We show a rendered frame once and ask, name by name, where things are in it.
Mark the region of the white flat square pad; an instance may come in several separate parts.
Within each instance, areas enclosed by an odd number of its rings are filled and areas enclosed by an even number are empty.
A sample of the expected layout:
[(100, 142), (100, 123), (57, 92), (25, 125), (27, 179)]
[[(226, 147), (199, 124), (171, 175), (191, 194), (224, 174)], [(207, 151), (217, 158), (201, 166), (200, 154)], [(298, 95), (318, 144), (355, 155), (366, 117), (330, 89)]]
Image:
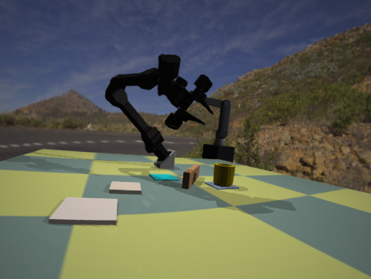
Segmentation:
[(117, 199), (67, 197), (49, 217), (49, 224), (116, 225)]

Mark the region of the beige flat slab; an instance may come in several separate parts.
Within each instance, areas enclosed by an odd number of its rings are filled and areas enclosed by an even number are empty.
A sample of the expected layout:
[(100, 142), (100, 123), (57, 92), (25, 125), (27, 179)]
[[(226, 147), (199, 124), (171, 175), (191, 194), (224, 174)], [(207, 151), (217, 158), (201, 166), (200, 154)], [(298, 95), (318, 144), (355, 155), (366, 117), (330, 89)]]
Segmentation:
[(142, 189), (139, 183), (134, 182), (111, 182), (109, 193), (141, 195)]

